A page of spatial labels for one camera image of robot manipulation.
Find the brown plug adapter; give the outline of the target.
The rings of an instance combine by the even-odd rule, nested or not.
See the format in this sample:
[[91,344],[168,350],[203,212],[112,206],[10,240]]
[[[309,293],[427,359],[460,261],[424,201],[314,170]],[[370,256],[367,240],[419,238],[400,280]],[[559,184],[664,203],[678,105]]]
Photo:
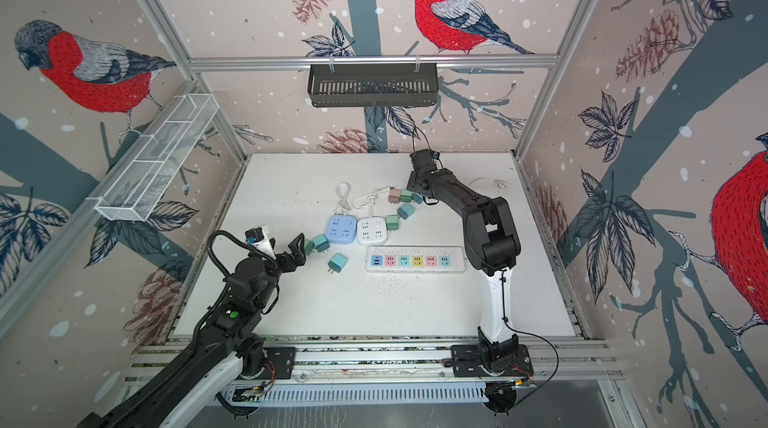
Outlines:
[[391,188],[388,194],[388,201],[390,203],[396,204],[396,203],[399,203],[400,200],[401,200],[401,190],[396,188]]

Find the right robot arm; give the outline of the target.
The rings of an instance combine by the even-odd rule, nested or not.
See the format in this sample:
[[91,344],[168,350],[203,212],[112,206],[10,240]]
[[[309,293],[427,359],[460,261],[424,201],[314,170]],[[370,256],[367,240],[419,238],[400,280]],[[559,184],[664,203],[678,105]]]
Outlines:
[[492,375],[508,370],[528,373],[518,334],[506,314],[507,271],[514,268],[521,253],[508,202],[480,194],[461,182],[442,166],[436,151],[417,150],[410,154],[410,160],[407,189],[442,202],[459,215],[467,260],[485,275],[487,293],[478,327],[481,366]]

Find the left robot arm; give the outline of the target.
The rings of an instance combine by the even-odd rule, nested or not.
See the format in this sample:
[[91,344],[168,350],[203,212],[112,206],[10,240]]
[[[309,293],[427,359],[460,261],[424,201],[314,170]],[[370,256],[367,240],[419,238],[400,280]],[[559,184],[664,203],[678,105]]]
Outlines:
[[248,417],[256,410],[231,404],[223,393],[228,385],[255,381],[257,393],[265,395],[291,377],[295,349],[268,348],[254,330],[277,304],[281,276],[305,265],[304,235],[277,253],[264,226],[247,230],[243,239],[216,230],[206,253],[224,286],[196,323],[190,343],[126,401],[103,416],[87,415],[80,426],[184,427],[211,399],[236,417]]

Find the long white power strip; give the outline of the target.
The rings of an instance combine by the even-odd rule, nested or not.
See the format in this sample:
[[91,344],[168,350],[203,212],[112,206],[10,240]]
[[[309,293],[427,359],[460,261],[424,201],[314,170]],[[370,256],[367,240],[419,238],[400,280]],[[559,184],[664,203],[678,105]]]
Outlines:
[[451,246],[371,246],[365,262],[369,273],[459,274],[466,271],[463,250]]

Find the blue square power socket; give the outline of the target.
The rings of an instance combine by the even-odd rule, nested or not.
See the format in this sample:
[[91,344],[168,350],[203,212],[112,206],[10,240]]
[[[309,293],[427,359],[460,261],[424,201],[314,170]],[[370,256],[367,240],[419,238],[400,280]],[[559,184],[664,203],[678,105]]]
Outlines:
[[356,217],[336,214],[329,219],[324,236],[331,244],[347,245],[356,241],[356,233]]

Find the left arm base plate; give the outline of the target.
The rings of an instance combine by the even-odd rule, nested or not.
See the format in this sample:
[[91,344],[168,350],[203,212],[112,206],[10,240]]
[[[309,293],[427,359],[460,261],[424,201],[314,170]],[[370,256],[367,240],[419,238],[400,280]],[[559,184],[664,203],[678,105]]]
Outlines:
[[297,350],[295,347],[259,347],[243,358],[244,380],[287,380],[291,378]]

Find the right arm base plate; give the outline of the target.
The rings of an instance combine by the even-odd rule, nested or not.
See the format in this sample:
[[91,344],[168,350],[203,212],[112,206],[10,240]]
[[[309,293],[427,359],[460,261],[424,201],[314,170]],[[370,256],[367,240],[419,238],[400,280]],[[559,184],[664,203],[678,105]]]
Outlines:
[[533,366],[526,345],[516,343],[503,346],[453,345],[450,356],[443,361],[457,378],[523,377],[533,376]]

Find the white mesh shelf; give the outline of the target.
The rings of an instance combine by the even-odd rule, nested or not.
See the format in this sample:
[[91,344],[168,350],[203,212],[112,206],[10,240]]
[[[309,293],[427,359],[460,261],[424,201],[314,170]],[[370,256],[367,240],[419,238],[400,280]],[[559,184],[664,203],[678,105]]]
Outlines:
[[139,152],[100,197],[95,210],[110,221],[145,221],[186,161],[220,106],[211,94],[178,97]]

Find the white square power socket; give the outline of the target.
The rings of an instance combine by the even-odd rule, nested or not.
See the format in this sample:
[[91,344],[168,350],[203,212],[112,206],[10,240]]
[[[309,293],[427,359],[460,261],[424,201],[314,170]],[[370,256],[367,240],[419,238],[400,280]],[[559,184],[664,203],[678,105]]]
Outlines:
[[380,216],[370,216],[357,221],[356,240],[360,245],[382,245],[387,240],[386,219]]

